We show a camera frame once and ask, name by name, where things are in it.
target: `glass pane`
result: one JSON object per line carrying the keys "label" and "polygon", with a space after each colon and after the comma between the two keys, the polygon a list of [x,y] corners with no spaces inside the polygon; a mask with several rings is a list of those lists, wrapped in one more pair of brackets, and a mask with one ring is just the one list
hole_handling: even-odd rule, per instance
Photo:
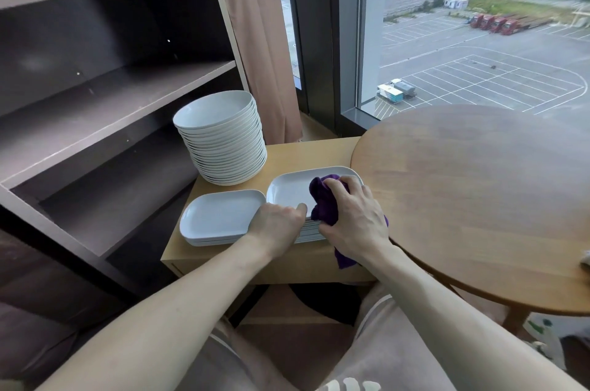
{"label": "glass pane", "polygon": [[295,46],[295,32],[293,30],[293,13],[291,11],[291,0],[281,0],[283,4],[283,16],[285,19],[285,28],[287,30],[287,41],[289,43],[289,53],[291,55],[291,66],[293,75],[299,78],[299,61],[297,60],[297,47]]}
{"label": "glass pane", "polygon": [[590,130],[590,0],[366,4],[364,111],[489,105]]}

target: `right hand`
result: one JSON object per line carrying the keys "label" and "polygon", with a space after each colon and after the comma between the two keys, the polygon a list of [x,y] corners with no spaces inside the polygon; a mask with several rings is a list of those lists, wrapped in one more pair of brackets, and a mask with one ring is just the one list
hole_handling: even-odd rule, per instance
{"label": "right hand", "polygon": [[381,250],[391,248],[385,217],[368,186],[352,176],[340,180],[348,185],[350,194],[339,180],[324,180],[336,198],[338,221],[334,226],[320,223],[320,234],[346,257],[366,263]]}

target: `purple cloth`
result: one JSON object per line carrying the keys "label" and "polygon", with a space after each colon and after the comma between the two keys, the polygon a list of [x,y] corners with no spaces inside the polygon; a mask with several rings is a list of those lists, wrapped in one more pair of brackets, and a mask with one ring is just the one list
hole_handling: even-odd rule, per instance
{"label": "purple cloth", "polygon": [[[332,226],[338,221],[338,204],[336,203],[336,198],[334,197],[331,189],[324,184],[324,180],[327,178],[340,180],[340,176],[335,174],[326,175],[322,178],[316,177],[311,183],[309,183],[309,193],[317,203],[312,209],[312,220],[321,220],[322,222],[328,223],[330,226]],[[342,182],[342,184],[344,185],[346,191],[350,193],[348,185],[344,182]],[[387,217],[385,217],[385,223],[387,223],[387,226],[389,226]],[[347,258],[335,248],[334,255],[336,256],[339,269],[352,267],[354,264],[356,264],[355,261]]]}

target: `hand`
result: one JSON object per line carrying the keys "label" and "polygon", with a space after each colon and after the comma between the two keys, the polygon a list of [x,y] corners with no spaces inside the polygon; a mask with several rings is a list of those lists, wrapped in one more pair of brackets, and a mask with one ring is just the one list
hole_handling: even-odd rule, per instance
{"label": "hand", "polygon": [[305,203],[299,203],[296,209],[264,203],[252,218],[245,237],[270,260],[276,259],[295,242],[306,214]]}
{"label": "hand", "polygon": [[339,252],[365,264],[383,248],[391,248],[385,217],[368,186],[361,185],[356,177],[344,176],[340,180],[348,185],[350,194],[340,181],[324,180],[336,198],[338,221],[334,226],[320,223],[320,233]]}

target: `forearm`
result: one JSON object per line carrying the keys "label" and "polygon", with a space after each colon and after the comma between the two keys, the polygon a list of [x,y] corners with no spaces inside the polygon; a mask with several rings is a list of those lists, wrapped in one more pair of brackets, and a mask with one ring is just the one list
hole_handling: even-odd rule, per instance
{"label": "forearm", "polygon": [[367,268],[387,287],[458,391],[583,390],[575,380],[391,246]]}
{"label": "forearm", "polygon": [[242,238],[145,299],[83,346],[41,391],[173,390],[215,323],[268,262]]}

